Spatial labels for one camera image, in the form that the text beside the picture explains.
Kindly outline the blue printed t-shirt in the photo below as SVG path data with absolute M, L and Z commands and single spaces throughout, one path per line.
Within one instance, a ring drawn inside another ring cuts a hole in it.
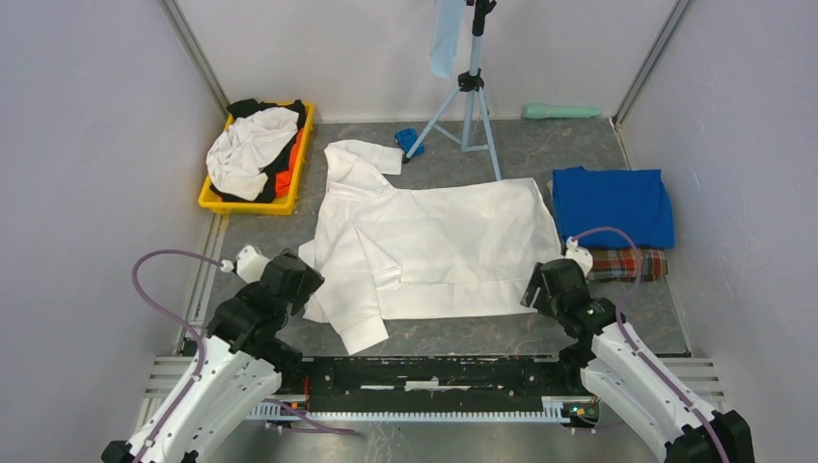
M 675 247 L 672 206 L 660 170 L 557 169 L 552 201 L 562 239 L 613 227 L 638 247 Z

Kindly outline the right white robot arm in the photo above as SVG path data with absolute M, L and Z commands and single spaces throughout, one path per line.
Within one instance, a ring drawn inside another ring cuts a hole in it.
M 620 308 L 591 296 L 575 260 L 537 263 L 521 303 L 574 339 L 559 352 L 559 385 L 607 403 L 659 461 L 754 461 L 748 422 L 735 410 L 717 410 L 666 367 Z

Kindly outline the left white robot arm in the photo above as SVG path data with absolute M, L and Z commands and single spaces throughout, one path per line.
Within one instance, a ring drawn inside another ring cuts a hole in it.
M 301 385 L 303 355 L 277 334 L 323 277 L 289 249 L 269 259 L 246 246 L 220 266 L 244 287 L 194 335 L 193 360 L 149 422 L 102 461 L 202 462 L 264 399 Z

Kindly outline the white long-sleeve shirt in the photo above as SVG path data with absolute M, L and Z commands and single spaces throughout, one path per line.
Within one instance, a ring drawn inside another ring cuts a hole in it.
M 390 320 L 521 313 L 533 267 L 561 255 L 532 178 L 403 189 L 397 148 L 342 140 L 324 155 L 314 238 L 298 250 L 324 282 L 304 316 L 350 354 L 386 340 Z

